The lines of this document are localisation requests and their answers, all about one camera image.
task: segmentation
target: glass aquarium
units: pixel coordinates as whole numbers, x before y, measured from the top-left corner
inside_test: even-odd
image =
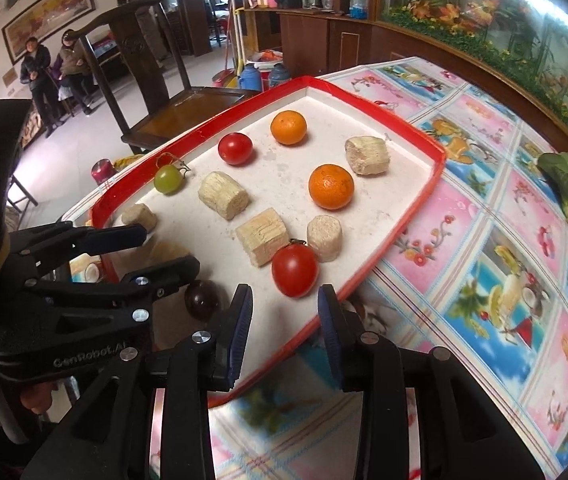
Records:
[[[383,21],[492,66],[568,126],[568,0],[381,0]]]

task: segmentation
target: framed picture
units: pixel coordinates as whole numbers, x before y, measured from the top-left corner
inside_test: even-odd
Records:
[[[26,53],[31,36],[45,40],[61,28],[95,10],[93,0],[38,0],[3,29],[4,43],[13,64]]]

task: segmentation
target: wooden chair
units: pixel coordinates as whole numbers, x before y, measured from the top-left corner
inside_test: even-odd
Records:
[[[239,88],[191,86],[184,61],[160,4],[161,1],[140,0],[107,10],[85,27],[70,33],[72,38],[79,38],[82,42],[97,84],[122,130],[122,141],[131,147],[133,153],[152,150],[238,102],[257,94],[255,91]],[[136,19],[135,13],[138,9],[150,6],[153,6],[157,13],[159,25],[166,35],[184,85],[184,90],[172,98],[169,97],[162,72],[144,40]],[[92,30],[103,25],[110,27],[126,65],[138,82],[148,109],[148,116],[132,127],[128,126],[95,57],[93,47],[86,37]]]
[[[220,26],[220,21],[215,12],[215,6],[215,0],[204,0],[209,37],[213,34],[215,40],[218,42],[218,46],[222,46],[222,40],[225,40],[226,36],[222,36],[222,27]]]

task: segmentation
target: pink tablecloth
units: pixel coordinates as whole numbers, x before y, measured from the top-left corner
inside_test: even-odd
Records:
[[[399,346],[451,348],[555,478],[568,464],[568,225],[534,163],[552,147],[419,58],[326,79],[407,119],[448,155],[429,201],[345,306]],[[243,397],[210,410],[218,479],[350,480],[360,408],[358,394],[336,390],[312,338]],[[160,400],[156,419],[155,468]],[[410,423],[418,478],[414,408]]]

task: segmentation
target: orange flower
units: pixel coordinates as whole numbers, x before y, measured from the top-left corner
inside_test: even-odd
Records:
[[[468,6],[470,7],[470,10],[468,11],[469,16],[479,25],[491,25],[491,22],[493,21],[493,14],[491,12],[486,12],[486,7],[476,4],[475,2],[469,2]]]
[[[430,18],[430,5],[428,0],[416,0],[409,5],[411,14],[419,20]]]
[[[487,12],[495,12],[500,6],[500,0],[482,0],[482,6]]]
[[[459,7],[453,4],[446,4],[446,7],[440,7],[440,22],[453,25],[455,20],[459,18]]]
[[[471,20],[460,20],[459,23],[456,23],[455,25],[453,25],[450,30],[454,30],[456,32],[467,32],[469,34],[472,34],[472,32],[474,30],[477,30],[478,25],[475,22],[472,22]]]

